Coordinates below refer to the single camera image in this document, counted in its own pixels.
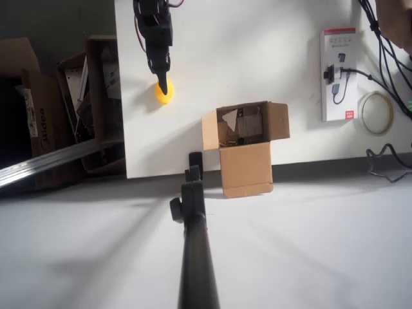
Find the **white table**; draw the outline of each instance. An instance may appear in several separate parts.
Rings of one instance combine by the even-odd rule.
[[[183,226],[169,200],[182,181],[0,200],[0,308],[176,308]],[[236,200],[207,189],[221,308],[411,308],[411,185],[328,178]]]
[[[154,97],[156,76],[136,38],[132,1],[116,0],[115,9],[128,178],[182,173],[188,153],[202,150],[204,114],[260,100],[289,106],[291,138],[272,142],[272,164],[360,157],[386,142],[400,153],[411,150],[411,121],[397,106],[395,124],[381,138],[367,135],[356,121],[321,120],[323,29],[356,26],[359,68],[378,76],[377,40],[356,0],[186,0],[171,9],[168,77],[175,95],[164,107]],[[398,54],[408,61],[404,52]],[[396,80],[407,100],[410,91]],[[375,89],[359,77],[360,96]],[[205,170],[220,168],[218,152],[205,153],[204,160]]]

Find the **roll of tape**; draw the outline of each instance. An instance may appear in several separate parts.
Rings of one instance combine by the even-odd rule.
[[[373,97],[380,97],[383,98],[384,101],[386,102],[386,104],[388,105],[388,110],[389,110],[389,121],[388,124],[385,126],[385,128],[380,131],[380,132],[374,132],[372,131],[365,123],[365,119],[364,119],[364,112],[365,112],[365,105],[366,103],[368,103],[368,101],[373,98]],[[387,96],[385,96],[383,93],[375,91],[375,92],[371,92],[368,93],[367,95],[364,96],[364,98],[362,99],[360,106],[359,106],[359,120],[362,124],[362,127],[365,129],[365,131],[373,136],[384,136],[386,133],[389,132],[389,130],[391,129],[392,125],[393,125],[393,121],[395,119],[394,113],[393,113],[393,106],[391,101],[389,100],[389,98]]]

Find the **yellow ball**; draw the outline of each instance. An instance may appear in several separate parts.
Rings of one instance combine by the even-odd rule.
[[[167,94],[166,95],[163,94],[158,82],[156,83],[156,86],[154,87],[154,95],[156,95],[156,98],[161,103],[161,105],[168,105],[168,103],[172,101],[173,91],[174,91],[173,84],[169,79],[167,80]]]

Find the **red wire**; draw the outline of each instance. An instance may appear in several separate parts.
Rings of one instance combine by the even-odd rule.
[[[143,46],[142,38],[140,37],[136,16],[135,16],[135,29],[136,29],[137,39],[139,40],[139,43],[140,43],[140,47],[143,49],[144,52],[146,52],[146,49]]]
[[[171,4],[169,3],[169,6],[170,6],[171,8],[178,8],[179,6],[181,6],[181,5],[183,4],[184,1],[185,1],[185,0],[181,0],[177,5],[171,5]]]

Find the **open cardboard box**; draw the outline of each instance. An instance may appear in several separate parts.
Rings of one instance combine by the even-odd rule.
[[[122,108],[108,97],[104,81],[102,54],[109,50],[117,62],[117,37],[115,35],[91,35],[84,40],[89,67],[89,92],[95,137],[101,144],[124,141]]]
[[[74,105],[73,105],[73,99],[71,97],[70,93],[70,87],[68,85],[68,81],[66,79],[66,71],[67,70],[79,70],[82,71],[82,67],[84,65],[84,59],[86,58],[86,53],[80,53],[78,55],[75,55],[71,58],[64,59],[63,61],[60,61],[57,65],[57,80],[59,81],[59,86],[61,89],[64,105],[66,106],[66,112],[69,115],[70,119],[70,124],[71,124],[71,130],[73,132],[73,135],[75,135],[76,143],[81,143],[85,142],[87,140],[90,140],[98,135],[97,132],[95,132],[95,129],[97,129],[98,132],[101,132],[101,127],[103,125],[102,119],[99,117],[104,117],[103,114],[100,114],[100,111],[102,111],[99,106],[101,102],[99,100],[94,100],[93,102],[91,101],[91,84],[93,84],[96,87],[96,84],[100,81],[100,79],[95,80],[96,76],[95,74],[89,74],[89,91],[86,93],[84,96],[83,103],[80,105],[79,110],[76,112]],[[93,114],[93,104],[97,108],[95,108],[99,113]],[[103,151],[96,152],[89,154],[81,159],[81,162],[83,164],[83,168],[86,170],[87,174],[89,176],[109,176],[109,175],[118,175],[118,174],[125,174],[126,173],[126,163],[125,159],[121,158],[119,160],[106,160],[107,157],[111,155],[111,157],[116,156],[113,154],[113,151],[118,151],[120,147],[123,147],[123,145],[113,145],[110,148],[107,148]]]
[[[219,108],[205,115],[201,126],[203,150],[220,150],[227,198],[273,190],[270,141],[290,137],[286,104],[256,102]]]
[[[21,80],[33,158],[74,144],[59,85],[41,73],[26,37],[0,41],[0,76]],[[36,175],[35,188],[56,187],[82,176],[79,162],[70,162]]]

